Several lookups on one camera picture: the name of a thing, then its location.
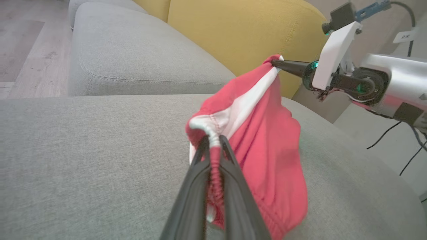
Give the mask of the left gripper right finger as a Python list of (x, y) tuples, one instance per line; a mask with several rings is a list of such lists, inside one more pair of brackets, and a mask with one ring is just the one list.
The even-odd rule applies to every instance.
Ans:
[(228, 139), (220, 136), (226, 240), (270, 240), (270, 232)]

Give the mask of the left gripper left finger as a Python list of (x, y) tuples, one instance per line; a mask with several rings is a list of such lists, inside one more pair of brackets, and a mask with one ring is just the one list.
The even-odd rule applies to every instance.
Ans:
[(204, 136), (161, 233), (161, 240), (206, 239), (207, 189), (211, 173), (208, 136)]

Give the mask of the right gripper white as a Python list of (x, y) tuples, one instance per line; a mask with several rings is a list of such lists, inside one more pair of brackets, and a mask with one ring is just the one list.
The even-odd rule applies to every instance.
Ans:
[(356, 32), (361, 30), (359, 22), (352, 22), (329, 34), (318, 60), (305, 61), (272, 60), (271, 65), (302, 78), (303, 85), (310, 91), (331, 91), (341, 75), (351, 76), (356, 69), (351, 59), (350, 45)]

